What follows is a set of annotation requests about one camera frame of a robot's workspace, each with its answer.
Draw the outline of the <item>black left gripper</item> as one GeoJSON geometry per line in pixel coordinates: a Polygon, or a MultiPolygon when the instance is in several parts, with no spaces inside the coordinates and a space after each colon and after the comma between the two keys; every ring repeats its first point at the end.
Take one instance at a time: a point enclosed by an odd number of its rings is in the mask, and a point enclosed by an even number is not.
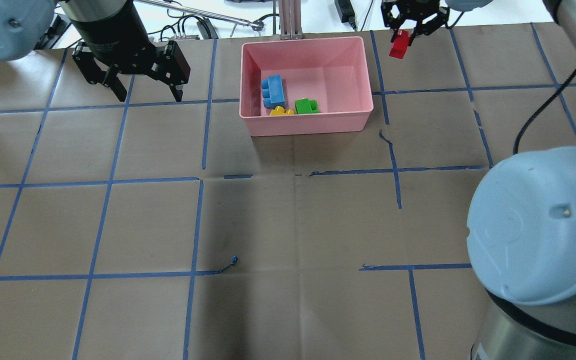
{"type": "Polygon", "coordinates": [[[71,56],[89,84],[101,84],[126,102],[118,75],[143,75],[169,85],[176,102],[183,100],[190,64],[176,41],[151,43],[134,3],[72,2],[70,20],[82,38],[71,56]]]}

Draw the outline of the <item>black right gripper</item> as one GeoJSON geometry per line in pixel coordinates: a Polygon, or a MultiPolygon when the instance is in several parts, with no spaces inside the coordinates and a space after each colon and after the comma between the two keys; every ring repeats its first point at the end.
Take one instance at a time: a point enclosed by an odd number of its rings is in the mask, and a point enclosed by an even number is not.
{"type": "Polygon", "coordinates": [[[441,27],[448,27],[451,10],[439,0],[382,0],[381,16],[384,26],[392,30],[393,38],[406,21],[415,22],[411,38],[430,35],[441,27]]]}

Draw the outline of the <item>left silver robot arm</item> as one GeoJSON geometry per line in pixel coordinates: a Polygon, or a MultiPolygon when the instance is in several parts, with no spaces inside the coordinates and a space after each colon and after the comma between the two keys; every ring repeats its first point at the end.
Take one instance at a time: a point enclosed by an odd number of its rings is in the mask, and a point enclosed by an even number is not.
{"type": "Polygon", "coordinates": [[[166,84],[181,101],[190,65],[173,39],[154,45],[132,0],[0,0],[0,60],[28,55],[48,32],[59,6],[81,41],[73,61],[87,83],[128,95],[119,75],[140,75],[166,84]]]}

